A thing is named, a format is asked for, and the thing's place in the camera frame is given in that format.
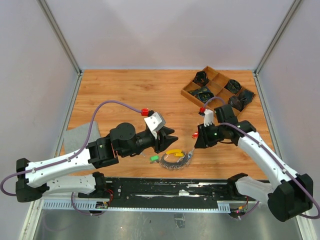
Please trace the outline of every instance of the red cap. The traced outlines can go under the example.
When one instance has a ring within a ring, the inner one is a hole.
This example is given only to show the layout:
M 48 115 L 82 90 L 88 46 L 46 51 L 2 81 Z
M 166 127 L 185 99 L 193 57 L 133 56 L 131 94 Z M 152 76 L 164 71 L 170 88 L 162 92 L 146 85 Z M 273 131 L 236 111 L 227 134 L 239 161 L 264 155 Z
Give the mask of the red cap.
M 142 108 L 141 109 L 141 116 L 148 116 L 149 109 L 148 108 Z

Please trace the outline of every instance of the white wall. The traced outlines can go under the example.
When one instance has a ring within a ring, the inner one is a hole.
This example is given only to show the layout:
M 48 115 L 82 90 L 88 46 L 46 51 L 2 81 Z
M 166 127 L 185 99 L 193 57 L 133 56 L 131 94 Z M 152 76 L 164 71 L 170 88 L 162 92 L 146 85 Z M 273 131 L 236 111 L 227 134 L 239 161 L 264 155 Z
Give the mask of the white wall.
M 36 0 L 0 1 L 0 179 L 16 160 L 50 158 L 76 74 Z M 15 191 L 15 181 L 5 189 Z M 16 240 L 28 203 L 0 193 L 0 239 Z
M 84 69 L 254 69 L 293 0 L 47 2 Z
M 303 1 L 259 74 L 281 154 L 320 201 L 320 1 Z M 320 221 L 313 221 L 320 238 Z

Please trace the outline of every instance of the red object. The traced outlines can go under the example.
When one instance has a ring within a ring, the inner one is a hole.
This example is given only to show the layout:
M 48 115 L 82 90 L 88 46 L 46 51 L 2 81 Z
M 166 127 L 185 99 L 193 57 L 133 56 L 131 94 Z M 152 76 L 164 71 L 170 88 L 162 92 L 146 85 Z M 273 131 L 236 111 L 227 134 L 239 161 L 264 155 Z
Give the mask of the red object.
M 196 131 L 194 134 L 192 134 L 192 138 L 196 139 L 198 137 L 199 133 Z
M 141 116 L 148 116 L 149 109 L 148 108 L 142 108 L 141 109 Z

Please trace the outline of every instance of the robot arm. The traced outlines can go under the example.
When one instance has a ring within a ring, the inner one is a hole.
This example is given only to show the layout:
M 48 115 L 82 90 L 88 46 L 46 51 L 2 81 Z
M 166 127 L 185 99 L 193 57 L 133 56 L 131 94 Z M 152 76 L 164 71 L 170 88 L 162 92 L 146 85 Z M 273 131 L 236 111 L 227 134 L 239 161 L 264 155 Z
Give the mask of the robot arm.
M 204 124 L 198 125 L 198 139 L 194 148 L 208 148 L 229 139 L 245 151 L 262 169 L 270 183 L 254 180 L 247 174 L 240 173 L 228 179 L 230 193 L 235 197 L 249 196 L 261 203 L 268 204 L 272 214 L 284 222 L 312 208 L 312 201 L 286 174 L 290 173 L 312 195 L 313 181 L 307 174 L 299 175 L 286 165 L 262 140 L 256 129 L 248 122 L 238 122 L 230 105 L 215 108 L 220 125 L 213 124 L 213 112 L 206 109 L 200 112 L 204 115 Z M 242 134 L 230 125 L 242 130 Z M 277 159 L 280 167 L 265 149 Z
M 156 153 L 166 150 L 176 136 L 175 131 L 165 127 L 163 117 L 154 112 L 144 119 L 146 129 L 136 133 L 135 127 L 127 122 L 111 129 L 106 137 L 89 143 L 76 157 L 69 159 L 77 151 L 52 159 L 30 162 L 25 158 L 16 162 L 16 171 L 28 171 L 18 176 L 15 192 L 18 202 L 30 202 L 43 195 L 53 193 L 78 192 L 91 194 L 103 191 L 106 187 L 104 175 L 95 172 L 87 176 L 66 176 L 84 170 L 94 170 L 119 163 L 118 156 L 136 156 L 143 150 L 152 147 Z M 60 164 L 51 165 L 61 160 Z

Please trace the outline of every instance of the gray floor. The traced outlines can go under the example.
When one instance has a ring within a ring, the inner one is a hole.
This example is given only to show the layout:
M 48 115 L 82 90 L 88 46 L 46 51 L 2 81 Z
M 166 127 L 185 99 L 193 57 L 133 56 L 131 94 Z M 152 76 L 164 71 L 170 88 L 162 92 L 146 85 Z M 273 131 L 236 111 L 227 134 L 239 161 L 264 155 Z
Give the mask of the gray floor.
M 277 221 L 267 206 L 243 220 L 226 213 L 186 213 L 184 226 L 173 212 L 108 211 L 100 217 L 73 210 L 44 210 L 35 240 L 300 240 L 296 219 Z M 44 228 L 62 231 L 49 231 Z

